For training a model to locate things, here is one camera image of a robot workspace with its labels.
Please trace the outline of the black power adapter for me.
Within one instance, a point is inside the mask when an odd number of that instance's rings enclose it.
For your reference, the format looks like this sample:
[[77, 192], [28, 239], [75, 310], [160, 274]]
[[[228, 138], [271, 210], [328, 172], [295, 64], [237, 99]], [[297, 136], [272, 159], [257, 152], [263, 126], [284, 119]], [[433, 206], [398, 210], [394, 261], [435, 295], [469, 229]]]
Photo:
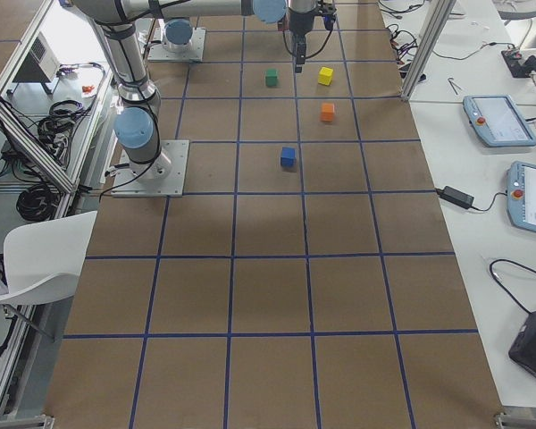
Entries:
[[463, 209], [470, 209], [473, 207], [474, 197], [461, 190], [445, 186], [444, 188], [436, 188], [436, 193], [439, 198], [448, 201], [455, 206], [459, 206]]

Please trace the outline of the aluminium frame post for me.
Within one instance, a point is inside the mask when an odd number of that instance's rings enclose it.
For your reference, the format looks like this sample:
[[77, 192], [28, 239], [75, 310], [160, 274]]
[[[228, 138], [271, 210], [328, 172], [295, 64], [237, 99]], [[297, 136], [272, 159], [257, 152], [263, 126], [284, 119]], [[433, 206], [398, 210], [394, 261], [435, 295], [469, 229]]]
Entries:
[[431, 2], [417, 38], [418, 48], [415, 57], [403, 81], [402, 100], [409, 101], [411, 99], [455, 3], [455, 0], [434, 0]]

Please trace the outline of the lower teach pendant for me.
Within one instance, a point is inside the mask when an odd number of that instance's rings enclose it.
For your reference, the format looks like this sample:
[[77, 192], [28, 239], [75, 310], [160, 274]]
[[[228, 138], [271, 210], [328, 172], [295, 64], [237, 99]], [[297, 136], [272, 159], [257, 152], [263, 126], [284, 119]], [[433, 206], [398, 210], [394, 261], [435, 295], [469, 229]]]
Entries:
[[515, 227], [536, 232], [536, 164], [516, 161], [510, 166], [507, 213]]

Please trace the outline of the orange block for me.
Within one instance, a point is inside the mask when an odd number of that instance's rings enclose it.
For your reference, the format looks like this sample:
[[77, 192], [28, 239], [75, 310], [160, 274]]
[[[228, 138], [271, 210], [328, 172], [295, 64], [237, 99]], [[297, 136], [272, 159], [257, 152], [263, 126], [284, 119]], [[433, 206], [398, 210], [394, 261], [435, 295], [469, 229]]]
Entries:
[[322, 122], [333, 122], [336, 116], [334, 103], [322, 103], [320, 109], [320, 120]]

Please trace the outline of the upper teach pendant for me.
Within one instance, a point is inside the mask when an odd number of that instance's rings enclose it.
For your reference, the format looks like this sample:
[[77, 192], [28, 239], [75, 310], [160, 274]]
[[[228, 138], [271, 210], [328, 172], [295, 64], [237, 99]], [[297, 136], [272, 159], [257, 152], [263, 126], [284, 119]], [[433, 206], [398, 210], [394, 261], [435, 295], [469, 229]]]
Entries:
[[462, 104], [476, 136], [487, 147], [536, 146], [535, 134], [510, 96], [466, 96]]

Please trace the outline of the teach pendant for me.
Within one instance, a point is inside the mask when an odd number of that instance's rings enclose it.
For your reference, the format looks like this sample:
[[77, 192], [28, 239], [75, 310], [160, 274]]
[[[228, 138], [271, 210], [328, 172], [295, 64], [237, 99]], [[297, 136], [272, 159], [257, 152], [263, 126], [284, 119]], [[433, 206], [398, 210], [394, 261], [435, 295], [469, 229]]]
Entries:
[[462, 104], [476, 136], [487, 147], [536, 146], [535, 134], [510, 96], [466, 96]]
[[510, 166], [507, 213], [515, 227], [536, 232], [536, 164], [516, 161]]

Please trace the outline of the green block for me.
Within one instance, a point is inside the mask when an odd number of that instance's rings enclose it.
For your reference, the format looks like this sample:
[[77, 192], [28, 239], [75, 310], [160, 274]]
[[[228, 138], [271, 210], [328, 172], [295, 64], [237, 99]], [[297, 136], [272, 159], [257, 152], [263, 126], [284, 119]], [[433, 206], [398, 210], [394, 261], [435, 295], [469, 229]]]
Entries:
[[279, 85], [279, 72], [277, 69], [269, 68], [264, 72], [264, 84], [267, 88], [277, 88]]

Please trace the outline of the grey box on shelf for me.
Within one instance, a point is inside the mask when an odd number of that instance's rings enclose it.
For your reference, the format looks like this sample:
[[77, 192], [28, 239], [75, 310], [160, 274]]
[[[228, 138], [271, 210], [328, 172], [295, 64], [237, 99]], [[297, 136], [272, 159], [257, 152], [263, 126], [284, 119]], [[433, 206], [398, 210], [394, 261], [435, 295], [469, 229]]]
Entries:
[[39, 84], [47, 95], [53, 95], [59, 80], [57, 73], [60, 66], [61, 63], [46, 41], [46, 37], [39, 32], [14, 76], [13, 83]]

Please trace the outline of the yellow block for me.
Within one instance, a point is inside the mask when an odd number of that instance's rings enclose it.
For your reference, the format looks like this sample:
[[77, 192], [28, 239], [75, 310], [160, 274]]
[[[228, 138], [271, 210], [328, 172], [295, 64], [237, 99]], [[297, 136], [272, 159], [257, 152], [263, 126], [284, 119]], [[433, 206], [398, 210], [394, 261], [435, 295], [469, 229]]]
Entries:
[[334, 70], [330, 67], [323, 66], [318, 72], [317, 82], [319, 85], [330, 86], [334, 76]]

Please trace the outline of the white chair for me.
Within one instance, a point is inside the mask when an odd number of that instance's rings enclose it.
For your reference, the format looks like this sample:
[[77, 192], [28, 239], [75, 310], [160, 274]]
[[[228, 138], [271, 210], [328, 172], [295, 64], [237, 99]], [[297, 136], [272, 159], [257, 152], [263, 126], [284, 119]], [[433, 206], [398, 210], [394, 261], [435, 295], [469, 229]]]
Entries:
[[44, 305], [75, 295], [96, 215], [91, 211], [22, 225], [4, 239], [8, 291], [0, 295], [0, 305], [50, 340], [52, 334], [16, 307]]

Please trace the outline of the blue block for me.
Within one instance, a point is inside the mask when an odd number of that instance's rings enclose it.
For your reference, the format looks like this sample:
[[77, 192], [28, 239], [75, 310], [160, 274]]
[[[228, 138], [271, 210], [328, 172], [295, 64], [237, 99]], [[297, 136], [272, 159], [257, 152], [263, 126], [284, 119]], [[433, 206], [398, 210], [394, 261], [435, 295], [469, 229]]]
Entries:
[[294, 147], [282, 147], [280, 165], [283, 168], [293, 168], [296, 164], [296, 149]]

